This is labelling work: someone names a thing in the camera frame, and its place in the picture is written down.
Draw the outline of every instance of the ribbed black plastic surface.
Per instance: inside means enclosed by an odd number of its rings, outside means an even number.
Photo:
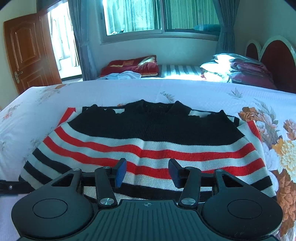
[[[224,241],[206,227],[197,212],[178,208],[174,201],[123,200],[102,210],[81,232],[64,241]],[[274,237],[265,239],[275,241]]]

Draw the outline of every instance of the silver bolt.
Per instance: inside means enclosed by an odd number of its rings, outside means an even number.
[[[110,206],[110,205],[112,205],[114,203],[114,200],[112,198],[110,198],[110,197],[107,197],[107,198],[101,199],[100,203],[102,205],[105,205],[105,206]]]
[[[194,200],[193,198],[189,198],[189,197],[187,197],[187,198],[183,198],[183,199],[181,200],[181,203],[183,203],[184,205],[189,205],[189,206],[191,206],[191,205],[195,204],[195,200]]]

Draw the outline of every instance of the window frame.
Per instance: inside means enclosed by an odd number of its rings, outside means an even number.
[[[96,0],[97,13],[98,13],[97,19],[99,22],[101,44],[109,44],[109,43],[116,43],[121,41],[147,39],[147,38],[191,38],[191,39],[206,39],[206,40],[218,41],[219,36],[211,34],[209,32],[205,33],[204,31],[196,31],[196,30],[188,31],[188,30],[182,30],[182,29],[171,29],[171,30],[166,29],[163,0],[159,0],[159,1],[160,1],[161,26],[163,29],[134,31],[134,32],[127,32],[127,33],[108,36],[106,31],[103,1]]]

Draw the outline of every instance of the window sill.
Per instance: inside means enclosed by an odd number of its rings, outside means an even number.
[[[191,32],[164,32],[162,30],[152,30],[152,31],[141,31],[141,32],[131,32],[122,33],[111,36],[104,36],[101,38],[101,45],[123,42],[128,40],[136,39],[147,39],[147,38],[190,38],[190,39],[204,39],[211,41],[218,41],[219,36],[205,33],[191,33]]]

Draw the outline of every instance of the curtain tieback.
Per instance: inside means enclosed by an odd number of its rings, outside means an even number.
[[[85,42],[81,42],[81,43],[79,42],[79,43],[78,43],[79,48],[84,47],[84,46],[87,46],[88,43],[89,43],[89,41],[85,41]]]
[[[233,32],[233,27],[223,27],[221,26],[221,31],[222,32]]]

